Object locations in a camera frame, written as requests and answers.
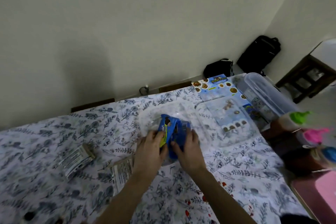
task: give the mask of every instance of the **table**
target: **table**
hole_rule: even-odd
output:
[[[36,223],[93,222],[107,207],[113,188],[107,165],[133,154],[140,110],[179,99],[202,100],[192,86],[71,113],[0,132],[0,219],[18,223],[28,211]],[[220,140],[219,135],[212,135]],[[69,183],[55,164],[83,142],[97,156]],[[280,223],[284,213],[307,215],[286,185],[281,159],[258,135],[240,144],[210,147],[208,170],[257,223]],[[131,223],[217,223],[206,198],[177,162],[162,167],[142,197]]]

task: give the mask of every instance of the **blue package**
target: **blue package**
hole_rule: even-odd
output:
[[[161,115],[161,121],[158,131],[164,131],[165,135],[160,142],[160,148],[167,143],[169,149],[169,157],[177,159],[177,155],[173,151],[170,141],[176,142],[183,151],[183,146],[186,141],[187,128],[190,128],[190,123],[185,120],[169,116],[167,114]]]

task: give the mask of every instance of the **hand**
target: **hand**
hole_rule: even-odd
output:
[[[195,130],[187,130],[187,137],[184,143],[184,152],[181,151],[177,143],[171,142],[171,146],[176,153],[178,160],[184,171],[194,179],[200,171],[207,170],[203,154],[200,148],[198,135]]]
[[[168,154],[167,144],[162,147],[160,153],[160,141],[164,132],[155,133],[155,131],[149,131],[146,137],[138,141],[134,157],[133,176],[141,179],[148,186],[155,178]]]

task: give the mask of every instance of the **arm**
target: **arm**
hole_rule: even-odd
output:
[[[221,187],[215,177],[207,170],[198,135],[193,130],[188,131],[185,139],[184,152],[172,142],[173,150],[178,160],[209,202],[218,221],[224,223],[255,224],[248,213]]]
[[[163,160],[168,154],[165,145],[160,153],[160,141],[164,132],[154,135],[149,131],[147,137],[137,144],[134,158],[133,175],[126,182],[121,192],[116,195],[107,209],[97,219],[96,224],[128,223],[133,212],[147,191],[152,180],[160,169]]]

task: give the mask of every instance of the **green bottle cap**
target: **green bottle cap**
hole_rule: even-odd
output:
[[[306,122],[306,116],[310,114],[311,112],[292,112],[289,117],[292,121],[294,121],[296,124],[304,124]]]

